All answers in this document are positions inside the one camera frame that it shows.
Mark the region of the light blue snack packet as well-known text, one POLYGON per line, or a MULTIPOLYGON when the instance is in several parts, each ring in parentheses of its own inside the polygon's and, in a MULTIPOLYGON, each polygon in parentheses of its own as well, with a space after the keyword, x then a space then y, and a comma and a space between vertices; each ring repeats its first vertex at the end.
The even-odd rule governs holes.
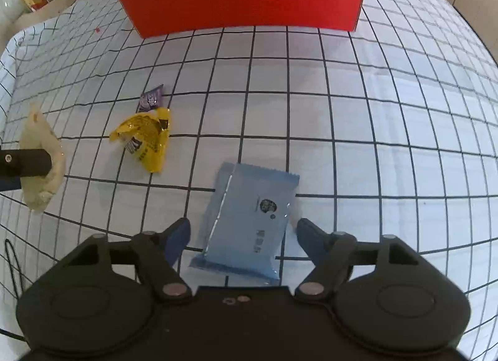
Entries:
POLYGON ((275 256, 299 182, 297 174, 224 162, 198 232, 203 250, 191 267, 277 285, 275 256))

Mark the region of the yellow snack packet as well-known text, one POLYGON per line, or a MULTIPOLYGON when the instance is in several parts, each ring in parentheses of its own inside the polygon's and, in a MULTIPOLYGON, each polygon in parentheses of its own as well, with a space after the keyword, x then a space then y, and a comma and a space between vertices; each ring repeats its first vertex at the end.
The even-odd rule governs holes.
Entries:
POLYGON ((123 121, 109 135, 111 142, 120 141, 149 173, 162 171, 171 128, 171 111, 159 107, 139 112, 123 121))

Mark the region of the white checkered tablecloth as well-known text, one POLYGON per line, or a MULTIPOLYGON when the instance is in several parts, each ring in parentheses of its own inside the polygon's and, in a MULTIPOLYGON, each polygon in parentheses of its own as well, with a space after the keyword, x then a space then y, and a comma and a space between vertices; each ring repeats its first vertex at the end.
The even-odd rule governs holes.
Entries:
POLYGON ((460 351, 497 357, 497 64, 445 0, 364 0, 355 31, 294 26, 143 39, 117 0, 82 1, 1 57, 1 140, 33 101, 67 154, 43 213, 1 195, 1 237, 32 283, 94 232, 121 240, 180 217, 197 229, 219 167, 300 176, 296 218, 362 241, 397 235, 472 306, 460 351), (163 87, 165 162, 110 133, 163 87))

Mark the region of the small purple candy wrapper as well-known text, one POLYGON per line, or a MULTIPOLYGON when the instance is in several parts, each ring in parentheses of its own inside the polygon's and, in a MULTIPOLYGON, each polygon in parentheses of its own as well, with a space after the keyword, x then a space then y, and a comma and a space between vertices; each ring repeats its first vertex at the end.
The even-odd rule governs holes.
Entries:
POLYGON ((163 87, 159 85, 151 90, 144 91, 139 99, 138 112, 149 112, 163 106, 163 87))

